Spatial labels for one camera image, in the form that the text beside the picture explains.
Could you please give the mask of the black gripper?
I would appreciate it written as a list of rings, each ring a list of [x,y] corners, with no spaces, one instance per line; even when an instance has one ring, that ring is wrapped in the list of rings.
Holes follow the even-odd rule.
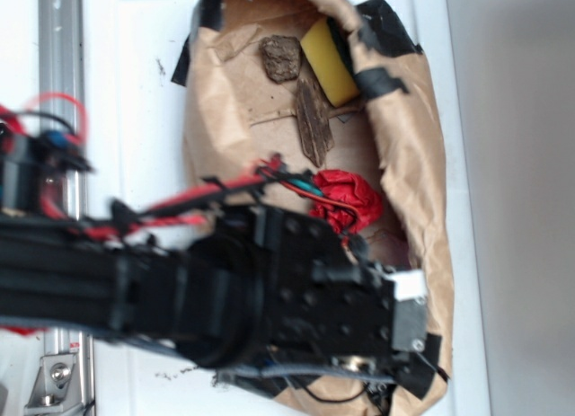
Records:
[[[246,378],[427,378],[422,270],[371,261],[365,241],[268,206],[226,208],[210,237],[221,333],[210,363]]]

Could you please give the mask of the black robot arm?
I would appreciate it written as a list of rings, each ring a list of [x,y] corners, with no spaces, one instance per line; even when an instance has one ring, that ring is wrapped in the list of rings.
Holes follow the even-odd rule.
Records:
[[[243,378],[340,376],[423,395],[436,373],[420,270],[371,261],[352,225],[264,204],[266,186],[327,205],[272,156],[143,211],[73,219],[41,189],[85,172],[83,129],[36,137],[2,109],[1,323],[140,341]]]

